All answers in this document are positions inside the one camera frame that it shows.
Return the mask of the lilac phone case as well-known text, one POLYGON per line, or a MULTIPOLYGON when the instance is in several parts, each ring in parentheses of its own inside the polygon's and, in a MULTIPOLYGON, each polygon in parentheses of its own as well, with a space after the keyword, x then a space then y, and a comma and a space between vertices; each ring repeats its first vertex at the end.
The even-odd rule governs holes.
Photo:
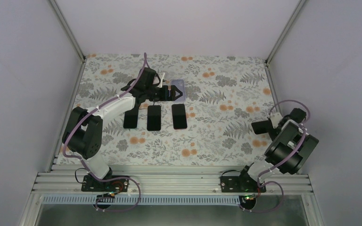
POLYGON ((183 79, 176 79, 171 81, 171 86, 176 86, 178 89, 183 91, 183 94, 172 94, 172 95, 184 95, 184 101, 186 100, 185 84, 183 79))

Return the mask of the black phone from pink case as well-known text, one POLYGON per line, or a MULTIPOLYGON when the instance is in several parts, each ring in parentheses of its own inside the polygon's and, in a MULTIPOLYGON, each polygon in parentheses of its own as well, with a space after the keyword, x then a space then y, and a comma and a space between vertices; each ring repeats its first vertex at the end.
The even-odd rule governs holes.
POLYGON ((147 130, 148 131, 161 130, 161 106, 159 105, 148 106, 147 130))

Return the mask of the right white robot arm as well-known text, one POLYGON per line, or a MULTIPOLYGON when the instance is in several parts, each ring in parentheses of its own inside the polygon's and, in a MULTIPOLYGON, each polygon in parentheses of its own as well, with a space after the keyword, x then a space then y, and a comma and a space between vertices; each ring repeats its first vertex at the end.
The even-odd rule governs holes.
POLYGON ((307 161, 319 140, 307 132, 304 120, 308 113, 294 108, 289 114, 271 114, 265 121, 252 123, 256 135, 268 134, 271 143, 264 153, 264 160, 246 166, 237 178, 237 187, 243 192, 262 185, 278 174, 295 174, 307 161))

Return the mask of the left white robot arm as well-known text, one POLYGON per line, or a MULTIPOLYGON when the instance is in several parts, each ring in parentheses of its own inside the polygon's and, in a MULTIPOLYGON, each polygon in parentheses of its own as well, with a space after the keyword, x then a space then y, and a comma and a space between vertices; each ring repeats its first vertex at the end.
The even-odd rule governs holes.
POLYGON ((100 153, 103 129, 119 115, 137 112, 146 100, 176 101, 185 97, 181 87, 166 86, 163 78, 155 70, 143 67, 137 78, 121 88, 121 94, 98 106, 76 107, 71 111, 62 136, 62 153, 66 158, 80 160, 99 190, 109 189, 113 180, 109 175, 111 169, 100 153))

